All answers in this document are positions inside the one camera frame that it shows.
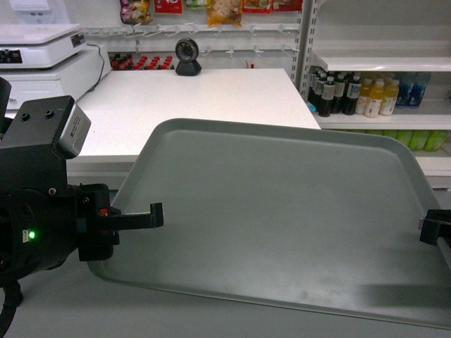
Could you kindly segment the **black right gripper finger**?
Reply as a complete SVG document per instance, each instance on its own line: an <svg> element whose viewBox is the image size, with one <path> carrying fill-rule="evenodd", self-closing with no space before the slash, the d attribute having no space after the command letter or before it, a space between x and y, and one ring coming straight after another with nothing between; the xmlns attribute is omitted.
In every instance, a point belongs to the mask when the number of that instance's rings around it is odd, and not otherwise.
<svg viewBox="0 0 451 338"><path fill-rule="evenodd" d="M436 245L439 238L450 244L450 210L429 209L424 218L419 221L419 240L423 243Z"/></svg>

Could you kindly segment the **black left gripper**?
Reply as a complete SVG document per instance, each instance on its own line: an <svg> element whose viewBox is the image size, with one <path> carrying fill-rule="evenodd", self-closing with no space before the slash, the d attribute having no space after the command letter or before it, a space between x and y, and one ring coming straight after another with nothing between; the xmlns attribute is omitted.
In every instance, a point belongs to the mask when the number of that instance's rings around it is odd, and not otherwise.
<svg viewBox="0 0 451 338"><path fill-rule="evenodd" d="M75 199L75 243L81 261L105 261L120 244L117 230L163 227L163 204L149 205L147 213L122 215L111 207L106 184L69 185Z"/></svg>

